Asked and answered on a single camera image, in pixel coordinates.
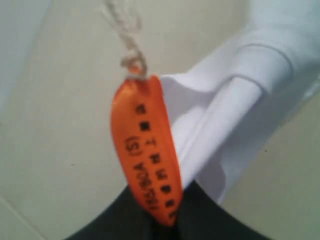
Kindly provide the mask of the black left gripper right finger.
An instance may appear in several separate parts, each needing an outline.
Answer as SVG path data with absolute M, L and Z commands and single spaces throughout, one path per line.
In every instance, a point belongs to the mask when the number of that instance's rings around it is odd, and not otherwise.
M 194 181 L 180 204 L 173 240 L 267 240 L 223 210 Z

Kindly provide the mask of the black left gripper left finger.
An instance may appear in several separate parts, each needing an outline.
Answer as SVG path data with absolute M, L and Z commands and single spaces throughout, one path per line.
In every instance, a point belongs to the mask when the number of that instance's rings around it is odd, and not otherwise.
M 67 240 L 159 240 L 154 220 L 134 199 L 128 187 L 98 217 Z

